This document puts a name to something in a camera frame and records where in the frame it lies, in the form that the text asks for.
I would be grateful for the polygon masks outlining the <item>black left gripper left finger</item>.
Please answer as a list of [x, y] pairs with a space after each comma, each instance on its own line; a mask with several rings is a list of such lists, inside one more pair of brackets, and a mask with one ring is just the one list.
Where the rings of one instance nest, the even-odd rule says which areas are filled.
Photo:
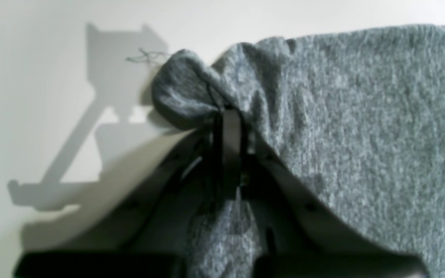
[[187, 277], [192, 219], [236, 197], [241, 154], [241, 114], [207, 118], [97, 224], [49, 251], [25, 252], [14, 277]]

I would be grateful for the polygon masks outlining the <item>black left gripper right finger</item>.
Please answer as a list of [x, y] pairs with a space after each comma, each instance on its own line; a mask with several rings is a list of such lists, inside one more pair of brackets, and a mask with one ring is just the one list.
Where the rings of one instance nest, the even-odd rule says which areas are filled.
[[428, 278], [418, 255], [392, 251], [361, 236], [330, 211], [255, 131], [242, 133], [250, 202], [263, 253], [253, 278]]

